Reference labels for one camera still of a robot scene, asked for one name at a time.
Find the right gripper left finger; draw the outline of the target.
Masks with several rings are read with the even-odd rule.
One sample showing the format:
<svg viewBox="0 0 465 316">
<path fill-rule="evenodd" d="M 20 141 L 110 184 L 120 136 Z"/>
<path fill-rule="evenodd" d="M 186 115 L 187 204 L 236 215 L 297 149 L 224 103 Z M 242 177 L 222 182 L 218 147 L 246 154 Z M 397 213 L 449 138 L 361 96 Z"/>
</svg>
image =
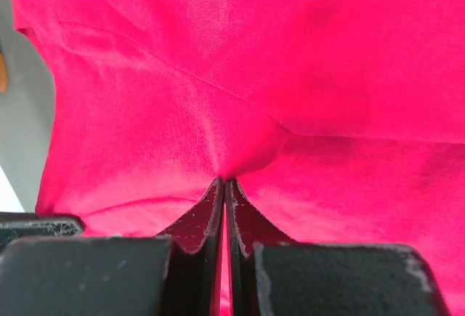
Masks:
<svg viewBox="0 0 465 316">
<path fill-rule="evenodd" d="M 160 315 L 218 315 L 222 265 L 222 180 L 158 233 L 171 243 Z"/>
</svg>

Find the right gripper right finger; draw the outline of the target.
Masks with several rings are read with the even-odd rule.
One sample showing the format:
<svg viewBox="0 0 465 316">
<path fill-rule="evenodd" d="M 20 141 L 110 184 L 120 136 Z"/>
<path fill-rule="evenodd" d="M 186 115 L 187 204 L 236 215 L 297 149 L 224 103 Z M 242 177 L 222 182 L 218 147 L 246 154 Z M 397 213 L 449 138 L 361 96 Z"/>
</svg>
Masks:
<svg viewBox="0 0 465 316">
<path fill-rule="evenodd" d="M 233 315 L 259 315 L 254 244 L 294 245 L 296 240 L 276 227 L 249 201 L 236 179 L 231 179 L 225 184 L 225 205 L 231 312 Z"/>
</svg>

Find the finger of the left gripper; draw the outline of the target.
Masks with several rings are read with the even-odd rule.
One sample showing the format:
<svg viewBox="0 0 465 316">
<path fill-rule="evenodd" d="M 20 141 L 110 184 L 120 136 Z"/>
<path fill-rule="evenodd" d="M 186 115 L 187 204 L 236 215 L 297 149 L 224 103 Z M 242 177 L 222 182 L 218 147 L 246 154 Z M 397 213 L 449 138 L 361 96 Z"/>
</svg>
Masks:
<svg viewBox="0 0 465 316">
<path fill-rule="evenodd" d="M 74 236 L 84 231 L 74 216 L 39 217 L 34 213 L 1 212 L 1 243 L 26 236 Z"/>
</svg>

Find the red polo shirt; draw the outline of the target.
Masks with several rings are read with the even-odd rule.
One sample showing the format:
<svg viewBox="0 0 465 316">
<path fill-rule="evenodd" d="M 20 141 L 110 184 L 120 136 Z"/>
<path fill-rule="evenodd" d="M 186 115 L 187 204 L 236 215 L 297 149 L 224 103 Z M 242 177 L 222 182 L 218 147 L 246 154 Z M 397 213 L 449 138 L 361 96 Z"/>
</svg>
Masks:
<svg viewBox="0 0 465 316">
<path fill-rule="evenodd" d="M 36 210 L 149 236 L 215 177 L 297 240 L 396 242 L 464 313 L 464 0 L 12 0 L 55 87 Z"/>
</svg>

